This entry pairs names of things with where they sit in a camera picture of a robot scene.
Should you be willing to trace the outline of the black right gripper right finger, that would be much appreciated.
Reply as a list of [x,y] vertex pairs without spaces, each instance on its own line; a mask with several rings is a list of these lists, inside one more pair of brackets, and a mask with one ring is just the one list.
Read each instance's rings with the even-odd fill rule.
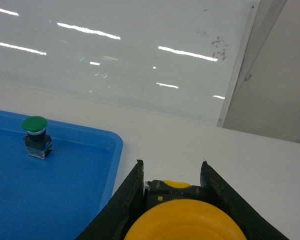
[[203,200],[225,212],[248,240],[286,240],[287,237],[265,220],[209,164],[200,169]]

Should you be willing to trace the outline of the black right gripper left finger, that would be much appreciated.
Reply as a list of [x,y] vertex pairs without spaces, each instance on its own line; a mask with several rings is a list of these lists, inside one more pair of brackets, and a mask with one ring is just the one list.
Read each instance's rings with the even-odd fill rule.
[[136,165],[77,240],[122,240],[144,210],[144,162]]

